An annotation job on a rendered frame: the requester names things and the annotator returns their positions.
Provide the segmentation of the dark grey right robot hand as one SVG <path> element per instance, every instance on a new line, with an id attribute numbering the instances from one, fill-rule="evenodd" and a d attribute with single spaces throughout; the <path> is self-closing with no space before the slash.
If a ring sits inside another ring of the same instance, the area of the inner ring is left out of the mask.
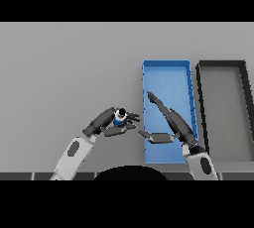
<path id="1" fill-rule="evenodd" d="M 143 130 L 139 134 L 147 139 L 151 144 L 169 144 L 178 139 L 184 146 L 187 146 L 191 155 L 205 153 L 205 149 L 198 144 L 198 140 L 194 135 L 191 127 L 183 119 L 183 117 L 174 109 L 167 108 L 166 105 L 154 93 L 148 91 L 148 98 L 151 103 L 157 105 L 162 112 L 169 127 L 173 131 L 173 135 L 169 133 L 149 133 Z"/>

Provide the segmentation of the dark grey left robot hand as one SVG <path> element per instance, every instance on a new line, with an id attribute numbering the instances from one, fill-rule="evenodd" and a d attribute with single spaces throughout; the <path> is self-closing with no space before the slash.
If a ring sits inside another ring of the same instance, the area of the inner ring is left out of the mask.
<path id="1" fill-rule="evenodd" d="M 139 122 L 139 114 L 128 112 L 125 122 L 122 126 L 114 126 L 114 112 L 120 108 L 108 108 L 102 113 L 100 113 L 94 120 L 92 120 L 89 125 L 82 130 L 82 133 L 86 137 L 91 137 L 92 135 L 99 135 L 103 133 L 105 137 L 112 137 L 117 135 L 122 135 L 128 130 L 135 129 L 136 126 L 134 122 Z"/>

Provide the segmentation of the blue pipe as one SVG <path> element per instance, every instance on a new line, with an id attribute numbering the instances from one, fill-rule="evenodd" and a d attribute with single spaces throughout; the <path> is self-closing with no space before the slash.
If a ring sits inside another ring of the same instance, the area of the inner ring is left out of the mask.
<path id="1" fill-rule="evenodd" d="M 113 125 L 114 126 L 122 126 L 127 117 L 126 110 L 124 108 L 117 109 L 114 112 Z"/>

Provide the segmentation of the blue bin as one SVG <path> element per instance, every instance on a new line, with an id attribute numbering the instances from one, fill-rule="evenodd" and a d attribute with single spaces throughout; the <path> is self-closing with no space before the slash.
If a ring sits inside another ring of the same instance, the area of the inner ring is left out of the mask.
<path id="1" fill-rule="evenodd" d="M 148 99 L 153 92 L 168 108 L 175 109 L 198 138 L 191 62 L 188 59 L 144 59 L 143 69 L 143 129 L 149 133 L 169 133 L 162 112 Z M 171 144 L 151 144 L 145 140 L 145 163 L 149 165 L 181 165 L 185 162 L 182 143 L 175 139 Z"/>

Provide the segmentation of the dark grey bin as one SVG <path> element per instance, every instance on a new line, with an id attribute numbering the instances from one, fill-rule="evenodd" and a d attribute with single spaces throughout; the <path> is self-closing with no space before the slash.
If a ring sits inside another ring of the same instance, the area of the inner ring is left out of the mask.
<path id="1" fill-rule="evenodd" d="M 214 162 L 254 162 L 254 103 L 245 60 L 195 67 L 204 145 Z"/>

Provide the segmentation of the flat black rounded shape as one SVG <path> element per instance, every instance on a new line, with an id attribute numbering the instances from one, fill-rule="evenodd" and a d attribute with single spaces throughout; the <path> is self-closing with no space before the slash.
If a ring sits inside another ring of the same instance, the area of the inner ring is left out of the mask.
<path id="1" fill-rule="evenodd" d="M 166 177 L 152 168 L 124 166 L 100 172 L 96 180 L 166 180 Z"/>

